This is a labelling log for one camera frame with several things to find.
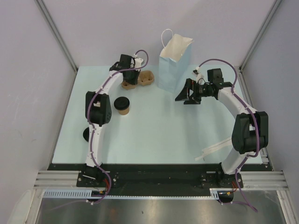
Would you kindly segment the brown cardboard cup carrier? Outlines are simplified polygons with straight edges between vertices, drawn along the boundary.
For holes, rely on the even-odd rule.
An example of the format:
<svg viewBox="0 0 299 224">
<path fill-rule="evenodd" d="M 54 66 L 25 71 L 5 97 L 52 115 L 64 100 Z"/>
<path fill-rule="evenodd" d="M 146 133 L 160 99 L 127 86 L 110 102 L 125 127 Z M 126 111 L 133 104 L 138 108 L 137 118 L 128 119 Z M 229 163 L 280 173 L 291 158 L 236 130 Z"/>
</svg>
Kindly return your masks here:
<svg viewBox="0 0 299 224">
<path fill-rule="evenodd" d="M 150 70 L 144 70 L 144 71 L 140 72 L 136 85 L 132 85 L 132 84 L 129 84 L 129 83 L 123 81 L 121 83 L 121 86 L 125 90 L 130 90 L 130 89 L 135 89 L 138 85 L 140 85 L 140 86 L 151 85 L 154 82 L 154 80 L 155 80 L 155 77 L 154 77 L 153 72 Z"/>
</svg>

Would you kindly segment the black plastic cup lid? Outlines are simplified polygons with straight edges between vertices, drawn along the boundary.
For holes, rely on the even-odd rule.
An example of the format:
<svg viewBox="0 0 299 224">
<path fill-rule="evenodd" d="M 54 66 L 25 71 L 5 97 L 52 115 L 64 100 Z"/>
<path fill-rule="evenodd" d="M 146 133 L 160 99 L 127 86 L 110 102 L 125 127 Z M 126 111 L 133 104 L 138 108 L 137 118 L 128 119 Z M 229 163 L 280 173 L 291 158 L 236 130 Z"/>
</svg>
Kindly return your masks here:
<svg viewBox="0 0 299 224">
<path fill-rule="evenodd" d="M 127 97 L 118 97 L 114 101 L 114 107 L 118 111 L 126 110 L 129 108 L 129 106 L 130 106 L 130 101 Z"/>
</svg>

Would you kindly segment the brown paper coffee cup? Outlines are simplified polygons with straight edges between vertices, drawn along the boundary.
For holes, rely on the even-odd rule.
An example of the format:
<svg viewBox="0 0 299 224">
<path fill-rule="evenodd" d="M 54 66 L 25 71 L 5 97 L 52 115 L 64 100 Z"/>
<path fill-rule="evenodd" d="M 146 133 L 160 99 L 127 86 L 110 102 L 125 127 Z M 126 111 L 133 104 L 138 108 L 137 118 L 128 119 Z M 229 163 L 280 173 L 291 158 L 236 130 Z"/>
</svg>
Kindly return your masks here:
<svg viewBox="0 0 299 224">
<path fill-rule="evenodd" d="M 118 113 L 120 115 L 127 115 L 129 113 L 129 107 L 127 107 L 126 109 L 124 110 L 118 110 Z"/>
</svg>

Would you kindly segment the light blue paper bag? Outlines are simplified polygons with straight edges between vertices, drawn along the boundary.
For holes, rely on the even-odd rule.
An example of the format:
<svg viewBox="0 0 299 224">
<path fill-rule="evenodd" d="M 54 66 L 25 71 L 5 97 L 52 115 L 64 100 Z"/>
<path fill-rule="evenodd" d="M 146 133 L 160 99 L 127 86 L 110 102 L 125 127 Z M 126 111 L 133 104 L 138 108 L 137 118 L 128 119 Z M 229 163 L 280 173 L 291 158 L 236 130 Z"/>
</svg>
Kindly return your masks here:
<svg viewBox="0 0 299 224">
<path fill-rule="evenodd" d="M 194 40 L 172 33 L 167 44 L 164 43 L 163 34 L 161 34 L 161 42 L 163 49 L 159 55 L 158 87 L 174 92 L 189 65 Z"/>
</svg>

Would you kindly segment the stack of paper cups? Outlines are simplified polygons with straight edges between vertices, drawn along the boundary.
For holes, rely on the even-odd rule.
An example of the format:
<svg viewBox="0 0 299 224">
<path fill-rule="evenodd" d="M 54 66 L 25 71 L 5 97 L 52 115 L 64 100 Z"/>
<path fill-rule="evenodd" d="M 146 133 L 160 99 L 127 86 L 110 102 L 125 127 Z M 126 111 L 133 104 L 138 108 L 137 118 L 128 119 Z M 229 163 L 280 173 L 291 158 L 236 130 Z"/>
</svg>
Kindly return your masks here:
<svg viewBox="0 0 299 224">
<path fill-rule="evenodd" d="M 93 103 L 93 106 L 100 108 L 101 107 L 101 102 L 97 101 L 96 103 Z"/>
</svg>

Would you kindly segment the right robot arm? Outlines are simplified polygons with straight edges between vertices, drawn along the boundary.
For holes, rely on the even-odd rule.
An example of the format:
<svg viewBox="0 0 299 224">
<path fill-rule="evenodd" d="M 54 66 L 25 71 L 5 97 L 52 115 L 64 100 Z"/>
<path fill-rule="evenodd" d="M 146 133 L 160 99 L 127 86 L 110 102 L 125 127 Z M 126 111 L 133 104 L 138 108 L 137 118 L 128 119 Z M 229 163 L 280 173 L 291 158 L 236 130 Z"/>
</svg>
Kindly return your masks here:
<svg viewBox="0 0 299 224">
<path fill-rule="evenodd" d="M 202 98 L 214 97 L 225 105 L 235 119 L 231 137 L 233 148 L 221 163 L 222 171 L 215 176 L 220 187 L 227 187 L 233 180 L 232 174 L 240 171 L 248 158 L 257 157 L 260 149 L 267 147 L 268 114 L 247 104 L 235 92 L 235 86 L 224 81 L 220 68 L 207 71 L 207 82 L 204 81 L 199 67 L 196 67 L 193 73 L 196 79 L 186 79 L 175 100 L 182 101 L 185 105 L 199 105 Z"/>
</svg>

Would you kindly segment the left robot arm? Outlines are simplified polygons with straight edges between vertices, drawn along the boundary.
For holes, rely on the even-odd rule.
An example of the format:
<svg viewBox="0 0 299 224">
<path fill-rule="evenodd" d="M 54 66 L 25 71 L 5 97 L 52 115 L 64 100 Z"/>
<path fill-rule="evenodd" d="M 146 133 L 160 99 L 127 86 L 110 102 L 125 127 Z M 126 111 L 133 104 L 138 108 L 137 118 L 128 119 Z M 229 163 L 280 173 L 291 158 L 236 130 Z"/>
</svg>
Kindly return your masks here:
<svg viewBox="0 0 299 224">
<path fill-rule="evenodd" d="M 85 116 L 89 127 L 84 132 L 88 138 L 88 153 L 86 168 L 83 176 L 92 186 L 99 186 L 103 182 L 103 173 L 97 168 L 102 164 L 103 137 L 107 124 L 112 117 L 109 94 L 123 81 L 136 84 L 144 60 L 122 54 L 120 60 L 110 67 L 106 80 L 95 91 L 88 91 L 85 95 Z"/>
</svg>

